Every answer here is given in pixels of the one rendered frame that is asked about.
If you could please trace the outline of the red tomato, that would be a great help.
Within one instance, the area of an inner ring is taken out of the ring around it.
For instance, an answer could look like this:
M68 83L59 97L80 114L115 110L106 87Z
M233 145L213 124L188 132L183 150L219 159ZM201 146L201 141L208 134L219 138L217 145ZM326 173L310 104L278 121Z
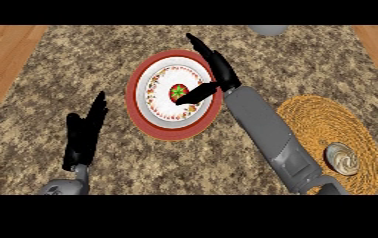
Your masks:
M174 84L170 88L168 96L173 102L189 93L189 89L183 84Z

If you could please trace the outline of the grey round object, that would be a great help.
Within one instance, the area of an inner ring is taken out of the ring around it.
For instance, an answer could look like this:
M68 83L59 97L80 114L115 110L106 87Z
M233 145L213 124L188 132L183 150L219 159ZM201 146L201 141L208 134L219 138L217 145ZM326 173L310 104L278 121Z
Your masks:
M287 25L250 25L250 29L263 36L281 35L288 29Z

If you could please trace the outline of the yellow woven round placemat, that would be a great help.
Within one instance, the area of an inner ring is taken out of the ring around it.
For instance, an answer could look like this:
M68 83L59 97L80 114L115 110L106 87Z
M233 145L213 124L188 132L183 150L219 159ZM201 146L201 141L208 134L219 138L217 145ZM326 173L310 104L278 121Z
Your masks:
M276 110L325 175L334 177L355 195L378 195L378 146L368 128L350 110L329 98L301 95L288 99ZM332 143L352 148L359 170L344 176L325 160L325 149Z

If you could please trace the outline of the white floral plate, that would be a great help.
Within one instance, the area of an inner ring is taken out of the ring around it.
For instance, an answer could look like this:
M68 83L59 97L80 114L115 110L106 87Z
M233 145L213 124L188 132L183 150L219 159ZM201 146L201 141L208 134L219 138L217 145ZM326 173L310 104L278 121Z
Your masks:
M148 65L137 80L136 103L142 117L151 124L166 129L179 129L204 117L213 97L197 104L177 105L170 100L168 92L174 84L183 84L191 91L210 81L205 67L189 57L167 57Z

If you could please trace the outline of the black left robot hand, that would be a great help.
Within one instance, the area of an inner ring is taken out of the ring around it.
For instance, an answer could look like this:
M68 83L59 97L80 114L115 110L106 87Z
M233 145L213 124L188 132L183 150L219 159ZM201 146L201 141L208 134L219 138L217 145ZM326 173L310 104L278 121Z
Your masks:
M89 166L93 161L99 133L108 113L105 92L101 91L93 101L87 116L77 113L67 115L67 148L62 169L74 171L78 164Z

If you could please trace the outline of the red round placemat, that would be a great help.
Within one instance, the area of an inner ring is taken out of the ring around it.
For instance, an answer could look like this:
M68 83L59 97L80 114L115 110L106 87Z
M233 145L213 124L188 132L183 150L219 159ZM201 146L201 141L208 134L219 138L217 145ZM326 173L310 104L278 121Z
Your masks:
M222 108L222 90L199 103L177 106L176 102L211 81L210 66L189 50L163 51L140 63L124 89L124 102L130 120L149 137L180 141L210 127Z

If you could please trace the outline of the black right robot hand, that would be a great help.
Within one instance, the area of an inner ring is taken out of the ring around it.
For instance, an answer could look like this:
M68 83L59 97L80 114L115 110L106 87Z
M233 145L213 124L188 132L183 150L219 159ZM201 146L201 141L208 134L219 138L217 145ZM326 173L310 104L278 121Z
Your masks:
M210 65L214 80L202 83L194 90L191 90L189 93L177 99L177 105L199 103L217 92L217 88L222 88L222 91L226 92L229 89L241 86L239 78L223 55L211 50L201 39L191 33L186 34L186 37L191 40L194 49L198 51Z

